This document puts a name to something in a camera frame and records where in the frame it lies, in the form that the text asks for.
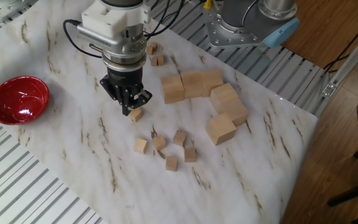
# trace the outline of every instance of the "table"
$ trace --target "table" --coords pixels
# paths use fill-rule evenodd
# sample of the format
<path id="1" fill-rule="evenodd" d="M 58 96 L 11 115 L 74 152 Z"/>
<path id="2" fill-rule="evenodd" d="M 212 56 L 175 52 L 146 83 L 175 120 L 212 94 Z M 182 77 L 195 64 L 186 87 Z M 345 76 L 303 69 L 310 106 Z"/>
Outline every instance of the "table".
<path id="1" fill-rule="evenodd" d="M 152 39 L 167 62 L 147 61 L 144 85 L 154 97 L 132 123 L 98 83 L 102 61 L 76 51 L 63 33 L 63 20 L 79 19 L 92 2 L 40 0 L 0 29 L 0 84 L 32 75 L 51 93 L 41 118 L 5 128 L 108 223 L 279 223 L 317 118 L 168 30 Z M 86 48 L 74 27 L 69 32 Z M 205 131 L 217 115 L 209 99 L 165 105 L 159 80 L 217 68 L 250 116 L 234 139 L 214 146 Z M 197 149 L 196 163 L 185 164 L 183 148 L 172 144 L 178 129 Z M 155 133 L 167 140 L 161 154 Z M 149 141 L 146 155 L 133 151 L 137 138 Z M 179 158 L 177 172 L 165 170 L 165 156 Z"/>

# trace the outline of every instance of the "metal grating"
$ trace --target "metal grating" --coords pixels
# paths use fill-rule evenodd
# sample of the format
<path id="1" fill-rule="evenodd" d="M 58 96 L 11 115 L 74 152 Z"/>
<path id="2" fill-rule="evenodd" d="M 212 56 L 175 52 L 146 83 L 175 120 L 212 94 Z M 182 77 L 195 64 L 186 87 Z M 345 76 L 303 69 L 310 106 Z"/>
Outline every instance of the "metal grating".
<path id="1" fill-rule="evenodd" d="M 0 125 L 0 223 L 85 224 L 101 220 Z"/>

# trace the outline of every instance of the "red bowl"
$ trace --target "red bowl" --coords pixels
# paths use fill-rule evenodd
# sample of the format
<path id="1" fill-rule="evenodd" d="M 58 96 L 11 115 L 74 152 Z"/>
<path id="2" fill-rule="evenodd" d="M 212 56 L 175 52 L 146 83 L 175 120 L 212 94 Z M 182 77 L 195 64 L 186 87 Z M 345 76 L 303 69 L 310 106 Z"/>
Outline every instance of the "red bowl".
<path id="1" fill-rule="evenodd" d="M 35 77 L 13 78 L 0 86 L 0 123 L 27 124 L 48 105 L 49 89 Z"/>

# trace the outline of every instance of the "metal bracket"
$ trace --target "metal bracket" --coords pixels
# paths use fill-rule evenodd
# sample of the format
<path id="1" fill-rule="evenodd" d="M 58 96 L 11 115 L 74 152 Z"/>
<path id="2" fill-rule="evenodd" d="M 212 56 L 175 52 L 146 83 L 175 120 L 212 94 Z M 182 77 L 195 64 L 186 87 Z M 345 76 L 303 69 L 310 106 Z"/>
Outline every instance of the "metal bracket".
<path id="1" fill-rule="evenodd" d="M 328 83 L 327 86 L 324 88 L 321 96 L 324 98 L 330 98 L 333 96 L 334 92 L 338 87 L 333 83 Z"/>
<path id="2" fill-rule="evenodd" d="M 358 64 L 358 46 L 350 54 L 350 56 L 347 58 L 347 60 L 342 65 L 342 67 L 338 70 L 335 76 L 332 77 L 332 79 L 329 81 L 327 87 L 324 89 L 321 95 L 325 98 L 330 98 L 335 92 L 337 85 L 343 82 L 343 80 L 348 76 L 348 74 L 350 74 L 350 72 L 357 64 Z"/>
<path id="3" fill-rule="evenodd" d="M 0 22 L 12 17 L 14 14 L 33 4 L 37 0 L 1 0 L 0 2 Z"/>
<path id="4" fill-rule="evenodd" d="M 223 2 L 210 9 L 203 8 L 203 18 L 208 31 L 209 43 L 216 48 L 255 47 L 263 44 L 245 28 L 231 27 L 221 16 Z"/>

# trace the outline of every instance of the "wooden block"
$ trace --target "wooden block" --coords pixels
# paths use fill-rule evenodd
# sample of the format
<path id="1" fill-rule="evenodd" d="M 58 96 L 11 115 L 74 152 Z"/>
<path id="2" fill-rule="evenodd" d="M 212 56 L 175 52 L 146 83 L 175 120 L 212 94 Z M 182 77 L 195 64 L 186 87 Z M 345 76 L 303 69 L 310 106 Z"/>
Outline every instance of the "wooden block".
<path id="1" fill-rule="evenodd" d="M 143 139 L 137 139 L 134 149 L 135 152 L 145 154 L 147 150 L 147 141 Z"/>
<path id="2" fill-rule="evenodd" d="M 158 44 L 156 42 L 151 42 L 150 47 L 153 48 L 153 52 L 157 50 Z"/>
<path id="3" fill-rule="evenodd" d="M 167 165 L 165 166 L 166 170 L 177 171 L 178 169 L 178 158 L 173 156 L 167 157 Z"/>
<path id="4" fill-rule="evenodd" d="M 223 85 L 222 73 L 219 69 L 201 72 L 203 77 L 203 97 L 211 96 L 211 90 Z"/>
<path id="5" fill-rule="evenodd" d="M 208 121 L 206 132 L 217 146 L 234 137 L 236 127 L 227 113 L 218 115 Z"/>
<path id="6" fill-rule="evenodd" d="M 154 53 L 153 47 L 148 46 L 148 47 L 146 48 L 146 54 L 147 54 L 147 55 L 153 55 L 153 53 Z"/>
<path id="7" fill-rule="evenodd" d="M 153 67 L 156 67 L 158 65 L 156 57 L 150 58 L 150 62 Z"/>
<path id="8" fill-rule="evenodd" d="M 161 78 L 165 104 L 175 103 L 185 99 L 185 89 L 180 75 Z"/>
<path id="9" fill-rule="evenodd" d="M 185 99 L 203 96 L 203 77 L 201 72 L 181 72 L 185 88 Z"/>
<path id="10" fill-rule="evenodd" d="M 164 55 L 157 56 L 157 63 L 159 66 L 165 65 Z"/>
<path id="11" fill-rule="evenodd" d="M 185 162 L 196 162 L 197 152 L 196 149 L 185 149 Z"/>
<path id="12" fill-rule="evenodd" d="M 222 109 L 230 116 L 231 121 L 236 127 L 244 124 L 249 116 L 249 111 L 238 98 L 223 103 Z"/>
<path id="13" fill-rule="evenodd" d="M 167 142 L 165 141 L 163 136 L 157 136 L 153 138 L 153 144 L 157 151 L 160 151 L 167 146 Z"/>
<path id="14" fill-rule="evenodd" d="M 177 131 L 173 137 L 173 143 L 183 147 L 185 145 L 187 133 Z"/>
<path id="15" fill-rule="evenodd" d="M 224 112 L 222 108 L 223 103 L 234 100 L 238 97 L 239 95 L 237 95 L 230 83 L 226 83 L 212 89 L 210 100 L 215 110 L 220 114 Z"/>
<path id="16" fill-rule="evenodd" d="M 143 117 L 143 112 L 141 109 L 137 108 L 137 109 L 133 109 L 128 117 L 130 117 L 130 119 L 133 121 L 133 122 L 138 122 L 142 117 Z"/>

